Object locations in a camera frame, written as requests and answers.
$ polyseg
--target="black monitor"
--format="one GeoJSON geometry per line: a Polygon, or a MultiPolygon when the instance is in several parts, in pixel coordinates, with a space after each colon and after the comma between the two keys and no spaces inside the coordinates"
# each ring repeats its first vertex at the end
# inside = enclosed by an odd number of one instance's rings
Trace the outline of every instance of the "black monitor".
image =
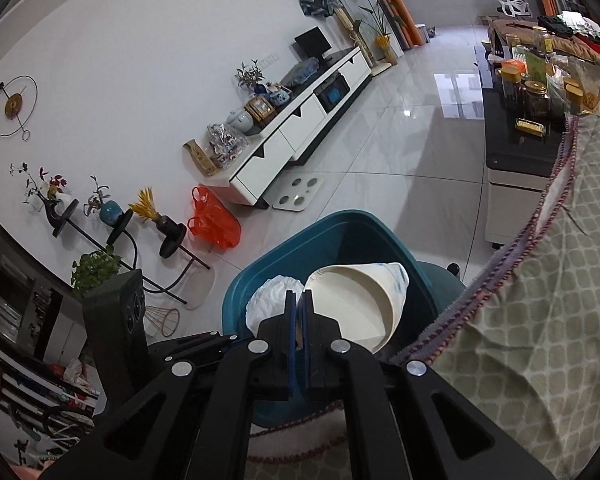
{"type": "Polygon", "coordinates": [[[319,27],[314,27],[304,34],[300,34],[296,37],[296,43],[300,45],[308,57],[317,57],[320,64],[329,60],[329,58],[324,59],[322,54],[331,48],[331,43],[324,37],[319,27]]]}

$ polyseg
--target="marble tile floor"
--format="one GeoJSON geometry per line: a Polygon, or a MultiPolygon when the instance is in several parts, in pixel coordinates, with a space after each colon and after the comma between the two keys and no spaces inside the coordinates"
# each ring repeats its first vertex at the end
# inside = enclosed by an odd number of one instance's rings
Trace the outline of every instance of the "marble tile floor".
{"type": "MultiPolygon", "coordinates": [[[[324,178],[304,211],[230,205],[242,240],[206,255],[214,286],[201,306],[180,309],[174,336],[221,330],[224,292],[241,269],[343,209],[373,213],[417,260],[455,262],[470,283],[494,252],[484,240],[484,112],[474,65],[474,46],[485,38],[484,27],[441,28],[431,43],[405,52],[398,66],[374,78],[309,161],[285,170],[324,178]]],[[[277,195],[277,185],[265,198],[277,195]]]]}

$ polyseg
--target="silver rivet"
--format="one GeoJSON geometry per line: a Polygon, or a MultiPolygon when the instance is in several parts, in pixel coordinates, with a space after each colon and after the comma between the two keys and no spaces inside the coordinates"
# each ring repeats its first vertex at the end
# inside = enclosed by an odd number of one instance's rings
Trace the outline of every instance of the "silver rivet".
{"type": "Polygon", "coordinates": [[[254,354],[264,354],[268,349],[269,343],[262,339],[254,339],[249,343],[249,350],[254,354]]]}
{"type": "Polygon", "coordinates": [[[338,354],[345,354],[351,350],[351,343],[349,343],[349,341],[344,341],[344,339],[334,339],[331,341],[331,350],[338,354]]]}
{"type": "Polygon", "coordinates": [[[187,363],[186,361],[178,361],[171,367],[171,373],[176,377],[187,376],[192,370],[193,366],[191,366],[191,363],[187,363]]]}
{"type": "Polygon", "coordinates": [[[427,371],[427,365],[424,364],[422,361],[409,361],[407,363],[407,371],[411,375],[416,375],[420,377],[421,375],[424,375],[424,373],[427,371]]]}

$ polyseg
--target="teal trash bin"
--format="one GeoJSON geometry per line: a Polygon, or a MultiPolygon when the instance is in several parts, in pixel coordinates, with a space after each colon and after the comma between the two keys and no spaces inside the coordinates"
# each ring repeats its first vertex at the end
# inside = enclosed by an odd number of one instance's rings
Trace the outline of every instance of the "teal trash bin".
{"type": "MultiPolygon", "coordinates": [[[[392,262],[404,266],[409,287],[398,328],[376,354],[379,359],[387,359],[415,341],[464,290],[464,286],[442,267],[421,266],[378,218],[360,210],[339,211],[314,222],[238,274],[224,295],[222,332],[240,337],[251,335],[245,320],[247,302],[260,286],[279,274],[305,283],[312,272],[322,267],[392,262]]],[[[306,402],[301,395],[302,362],[302,354],[298,352],[293,399],[289,402],[257,401],[254,424],[272,428],[323,407],[323,404],[306,402]]]]}

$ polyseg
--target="cabinet drawer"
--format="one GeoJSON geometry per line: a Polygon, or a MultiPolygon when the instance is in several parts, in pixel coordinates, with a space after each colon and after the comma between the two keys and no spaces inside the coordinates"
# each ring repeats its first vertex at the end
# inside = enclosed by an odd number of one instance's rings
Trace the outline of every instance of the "cabinet drawer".
{"type": "Polygon", "coordinates": [[[351,59],[345,61],[338,71],[344,76],[347,84],[349,86],[353,86],[366,74],[370,73],[371,69],[369,68],[368,64],[366,64],[365,57],[362,56],[362,52],[359,52],[351,59]]]}
{"type": "Polygon", "coordinates": [[[325,117],[326,114],[320,106],[320,101],[315,94],[311,94],[311,97],[291,112],[284,123],[280,124],[280,131],[295,151],[302,146],[302,143],[325,117]]]}
{"type": "Polygon", "coordinates": [[[234,178],[238,178],[254,197],[259,198],[282,167],[288,163],[294,149],[280,130],[267,139],[234,178]]]}

